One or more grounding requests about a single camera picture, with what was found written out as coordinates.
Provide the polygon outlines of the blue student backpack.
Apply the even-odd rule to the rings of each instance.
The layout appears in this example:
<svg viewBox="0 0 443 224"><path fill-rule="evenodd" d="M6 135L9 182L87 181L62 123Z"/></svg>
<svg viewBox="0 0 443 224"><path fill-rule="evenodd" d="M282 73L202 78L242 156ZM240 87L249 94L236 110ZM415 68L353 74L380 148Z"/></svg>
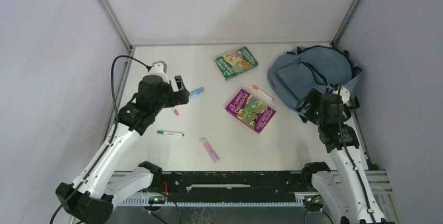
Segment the blue student backpack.
<svg viewBox="0 0 443 224"><path fill-rule="evenodd" d="M315 45L279 56L269 68L267 80L282 102L306 123L313 120L317 95L333 93L339 86L353 93L362 72L348 51Z"/></svg>

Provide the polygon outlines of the purple treehouse book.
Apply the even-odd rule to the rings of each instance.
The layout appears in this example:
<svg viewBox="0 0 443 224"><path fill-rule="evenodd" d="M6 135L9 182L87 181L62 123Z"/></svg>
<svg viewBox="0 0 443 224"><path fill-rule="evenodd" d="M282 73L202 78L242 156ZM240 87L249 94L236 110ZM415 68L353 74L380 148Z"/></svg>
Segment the purple treehouse book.
<svg viewBox="0 0 443 224"><path fill-rule="evenodd" d="M272 107L244 89L238 91L225 110L257 134L264 130L276 113Z"/></svg>

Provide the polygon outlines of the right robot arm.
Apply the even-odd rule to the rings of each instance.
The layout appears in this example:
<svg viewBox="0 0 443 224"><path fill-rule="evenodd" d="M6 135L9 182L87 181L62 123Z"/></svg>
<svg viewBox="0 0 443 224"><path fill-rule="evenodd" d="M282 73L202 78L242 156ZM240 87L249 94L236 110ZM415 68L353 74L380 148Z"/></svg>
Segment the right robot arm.
<svg viewBox="0 0 443 224"><path fill-rule="evenodd" d="M348 95L342 87L335 93L311 89L298 102L297 112L310 107L305 116L318 127L319 139L341 180L341 185L337 185L325 162L311 162L302 169L302 185L307 190L317 191L312 200L323 200L332 223L389 223L370 188L357 135L345 124Z"/></svg>

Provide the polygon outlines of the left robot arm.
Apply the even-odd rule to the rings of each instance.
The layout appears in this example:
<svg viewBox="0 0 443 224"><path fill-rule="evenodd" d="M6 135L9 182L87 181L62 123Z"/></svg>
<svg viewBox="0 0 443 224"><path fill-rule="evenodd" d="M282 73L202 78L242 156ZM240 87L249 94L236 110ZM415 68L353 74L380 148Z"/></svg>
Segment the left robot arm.
<svg viewBox="0 0 443 224"><path fill-rule="evenodd" d="M110 183L118 163L143 136L164 108L189 101L189 91L181 76L175 76L178 87L160 75L147 75L139 82L138 91L118 112L113 132L99 148L91 162L72 183L61 183L56 195L64 210L83 223L106 223L113 210L136 192L148 188L159 190L163 177L157 167L147 161L132 172Z"/></svg>

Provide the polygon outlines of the blue highlighter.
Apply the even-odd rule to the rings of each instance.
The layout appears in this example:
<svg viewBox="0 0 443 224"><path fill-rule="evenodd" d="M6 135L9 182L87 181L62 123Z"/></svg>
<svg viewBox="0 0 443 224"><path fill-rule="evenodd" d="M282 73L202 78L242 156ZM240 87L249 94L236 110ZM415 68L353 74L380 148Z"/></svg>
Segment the blue highlighter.
<svg viewBox="0 0 443 224"><path fill-rule="evenodd" d="M189 98L194 98L196 96L198 96L199 94L201 94L204 91L204 87L199 87L193 91L190 92L189 94Z"/></svg>

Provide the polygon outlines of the teal capped white marker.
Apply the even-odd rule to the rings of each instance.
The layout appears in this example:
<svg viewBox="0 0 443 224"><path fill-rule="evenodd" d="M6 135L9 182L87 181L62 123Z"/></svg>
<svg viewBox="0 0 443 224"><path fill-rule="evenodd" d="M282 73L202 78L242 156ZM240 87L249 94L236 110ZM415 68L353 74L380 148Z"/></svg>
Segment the teal capped white marker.
<svg viewBox="0 0 443 224"><path fill-rule="evenodd" d="M157 131L157 134L161 134L161 135L171 135L171 136L180 136L180 137L184 137L183 133L178 133L178 132L169 132L169 131Z"/></svg>

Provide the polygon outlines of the pink highlighter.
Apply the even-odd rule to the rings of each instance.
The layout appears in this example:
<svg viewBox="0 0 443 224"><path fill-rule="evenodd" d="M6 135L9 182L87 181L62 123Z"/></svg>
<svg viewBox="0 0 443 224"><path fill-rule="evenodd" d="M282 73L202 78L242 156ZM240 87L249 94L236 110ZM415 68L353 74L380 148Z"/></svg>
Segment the pink highlighter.
<svg viewBox="0 0 443 224"><path fill-rule="evenodd" d="M209 141L203 137L200 139L200 142L202 143L203 147L205 148L206 152L208 153L208 155L210 156L212 161L214 163L218 163L220 161L220 158L219 158L218 154L216 153L216 151L211 146L211 144L209 143Z"/></svg>

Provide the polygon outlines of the green treehouse book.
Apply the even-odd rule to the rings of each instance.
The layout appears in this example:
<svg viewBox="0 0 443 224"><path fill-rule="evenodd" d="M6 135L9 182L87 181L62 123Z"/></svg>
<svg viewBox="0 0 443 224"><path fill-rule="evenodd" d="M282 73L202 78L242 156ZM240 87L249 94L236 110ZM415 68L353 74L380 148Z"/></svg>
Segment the green treehouse book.
<svg viewBox="0 0 443 224"><path fill-rule="evenodd" d="M217 57L214 61L225 80L239 76L259 65L246 46Z"/></svg>

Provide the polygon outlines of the orange capped white marker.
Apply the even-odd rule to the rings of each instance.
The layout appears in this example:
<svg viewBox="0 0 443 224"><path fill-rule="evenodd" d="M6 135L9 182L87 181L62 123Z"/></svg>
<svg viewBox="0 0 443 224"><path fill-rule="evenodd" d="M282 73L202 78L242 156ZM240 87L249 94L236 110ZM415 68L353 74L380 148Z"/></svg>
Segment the orange capped white marker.
<svg viewBox="0 0 443 224"><path fill-rule="evenodd" d="M258 93L260 93L262 96L266 97L266 99L267 99L268 101L274 101L274 99L273 99L270 95L268 95L266 92L264 92L263 90L261 90L258 86L256 86L256 85L252 85L252 88L253 88L255 91L257 91Z"/></svg>

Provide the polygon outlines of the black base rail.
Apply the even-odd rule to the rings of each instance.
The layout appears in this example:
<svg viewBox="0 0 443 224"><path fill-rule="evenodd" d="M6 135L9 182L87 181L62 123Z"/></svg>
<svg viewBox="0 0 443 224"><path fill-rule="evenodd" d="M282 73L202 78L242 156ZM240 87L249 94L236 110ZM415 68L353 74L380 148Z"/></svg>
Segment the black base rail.
<svg viewBox="0 0 443 224"><path fill-rule="evenodd" d="M317 191L301 171L163 172L143 192L160 192L174 203L294 203Z"/></svg>

